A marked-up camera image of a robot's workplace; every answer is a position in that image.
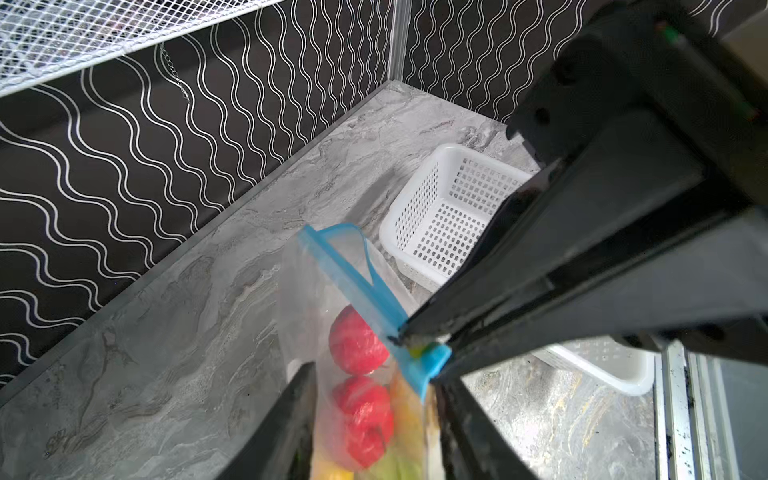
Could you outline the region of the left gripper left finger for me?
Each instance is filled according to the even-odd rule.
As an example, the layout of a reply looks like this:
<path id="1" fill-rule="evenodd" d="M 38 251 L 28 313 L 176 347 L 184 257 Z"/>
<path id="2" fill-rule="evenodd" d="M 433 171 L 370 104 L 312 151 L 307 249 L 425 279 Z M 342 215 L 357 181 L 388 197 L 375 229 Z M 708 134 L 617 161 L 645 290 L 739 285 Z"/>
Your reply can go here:
<path id="1" fill-rule="evenodd" d="M 219 473 L 220 479 L 311 477 L 317 373 L 301 365 L 256 431 Z"/>

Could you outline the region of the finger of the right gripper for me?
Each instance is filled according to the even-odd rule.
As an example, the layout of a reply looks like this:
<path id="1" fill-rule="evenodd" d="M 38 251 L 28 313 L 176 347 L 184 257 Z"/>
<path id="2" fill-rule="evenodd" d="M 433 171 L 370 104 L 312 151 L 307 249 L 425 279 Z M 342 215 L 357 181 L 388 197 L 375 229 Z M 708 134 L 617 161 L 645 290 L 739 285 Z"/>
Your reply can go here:
<path id="1" fill-rule="evenodd" d="M 767 215 L 753 208 L 622 272 L 497 322 L 459 347 L 449 381 L 555 343 L 672 332 L 691 351 L 767 362 Z"/>

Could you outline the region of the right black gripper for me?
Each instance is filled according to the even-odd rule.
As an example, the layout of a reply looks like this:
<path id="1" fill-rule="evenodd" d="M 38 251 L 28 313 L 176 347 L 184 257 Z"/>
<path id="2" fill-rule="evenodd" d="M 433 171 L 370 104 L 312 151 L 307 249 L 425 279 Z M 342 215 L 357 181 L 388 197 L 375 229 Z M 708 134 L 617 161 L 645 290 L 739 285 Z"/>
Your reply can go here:
<path id="1" fill-rule="evenodd" d="M 767 202 L 767 77 L 674 1 L 606 5 L 506 120 L 549 164 L 501 207 L 461 270 L 402 328 L 458 345 L 533 306 Z"/>

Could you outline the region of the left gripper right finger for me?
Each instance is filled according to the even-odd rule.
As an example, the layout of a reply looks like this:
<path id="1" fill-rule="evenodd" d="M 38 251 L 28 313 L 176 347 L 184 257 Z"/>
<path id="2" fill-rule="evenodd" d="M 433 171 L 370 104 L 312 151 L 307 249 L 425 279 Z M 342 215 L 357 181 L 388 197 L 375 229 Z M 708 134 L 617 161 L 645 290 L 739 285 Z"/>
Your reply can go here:
<path id="1" fill-rule="evenodd" d="M 534 479 L 460 380 L 435 385 L 443 468 L 448 479 Z"/>

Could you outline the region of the red toy fruit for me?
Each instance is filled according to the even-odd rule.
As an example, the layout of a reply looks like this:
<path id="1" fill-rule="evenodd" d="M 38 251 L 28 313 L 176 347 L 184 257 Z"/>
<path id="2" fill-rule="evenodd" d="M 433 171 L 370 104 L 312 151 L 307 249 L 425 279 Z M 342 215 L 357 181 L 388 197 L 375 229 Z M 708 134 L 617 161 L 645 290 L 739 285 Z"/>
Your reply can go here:
<path id="1" fill-rule="evenodd" d="M 369 377 L 355 376 L 336 386 L 332 398 L 340 414 L 342 458 L 356 470 L 371 467 L 384 456 L 394 433 L 388 390 Z"/>

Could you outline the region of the small red toy apple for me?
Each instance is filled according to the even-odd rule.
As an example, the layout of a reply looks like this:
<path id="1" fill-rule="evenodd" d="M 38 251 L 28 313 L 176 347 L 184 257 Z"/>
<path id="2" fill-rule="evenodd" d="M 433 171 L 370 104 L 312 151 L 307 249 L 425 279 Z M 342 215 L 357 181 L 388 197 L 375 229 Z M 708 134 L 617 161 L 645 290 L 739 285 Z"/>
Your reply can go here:
<path id="1" fill-rule="evenodd" d="M 331 325 L 329 350 L 334 363 L 350 375 L 369 375 L 384 365 L 390 354 L 352 305 L 347 305 Z"/>

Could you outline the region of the clear blue-zip bag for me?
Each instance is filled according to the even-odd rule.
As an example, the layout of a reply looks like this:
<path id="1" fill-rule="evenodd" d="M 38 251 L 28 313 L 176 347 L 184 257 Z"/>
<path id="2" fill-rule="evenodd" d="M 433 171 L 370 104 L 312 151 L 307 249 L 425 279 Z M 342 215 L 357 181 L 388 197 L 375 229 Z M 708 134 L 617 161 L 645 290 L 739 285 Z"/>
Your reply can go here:
<path id="1" fill-rule="evenodd" d="M 302 227 L 285 245 L 277 323 L 285 370 L 315 366 L 314 479 L 442 479 L 433 378 L 442 342 L 398 343 L 416 302 L 362 231 Z"/>

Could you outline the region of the green toy cabbage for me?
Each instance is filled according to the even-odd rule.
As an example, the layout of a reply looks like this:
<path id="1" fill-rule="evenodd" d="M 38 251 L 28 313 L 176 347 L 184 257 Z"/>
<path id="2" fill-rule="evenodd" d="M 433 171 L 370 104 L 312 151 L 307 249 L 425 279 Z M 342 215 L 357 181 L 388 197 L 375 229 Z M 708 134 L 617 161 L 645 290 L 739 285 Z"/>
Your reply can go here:
<path id="1" fill-rule="evenodd" d="M 357 479 L 368 480 L 421 480 L 422 477 L 422 466 L 396 447 L 390 447 L 376 463 L 357 475 Z"/>

